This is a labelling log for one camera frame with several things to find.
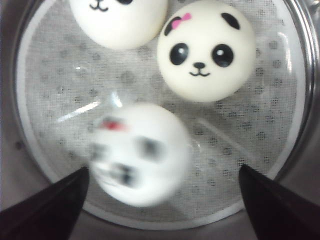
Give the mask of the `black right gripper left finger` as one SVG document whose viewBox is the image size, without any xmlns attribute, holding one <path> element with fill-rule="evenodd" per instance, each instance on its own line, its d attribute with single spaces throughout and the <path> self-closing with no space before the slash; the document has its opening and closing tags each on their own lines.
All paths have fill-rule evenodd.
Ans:
<svg viewBox="0 0 320 240">
<path fill-rule="evenodd" d="M 67 240 L 82 211 L 89 170 L 82 167 L 0 213 L 2 240 Z"/>
</svg>

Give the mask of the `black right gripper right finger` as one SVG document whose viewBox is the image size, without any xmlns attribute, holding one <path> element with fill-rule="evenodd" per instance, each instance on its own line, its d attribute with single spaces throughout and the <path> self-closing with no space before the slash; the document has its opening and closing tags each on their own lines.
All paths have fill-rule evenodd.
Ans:
<svg viewBox="0 0 320 240">
<path fill-rule="evenodd" d="M 320 207 L 243 164 L 242 199 L 259 240 L 318 240 Z"/>
</svg>

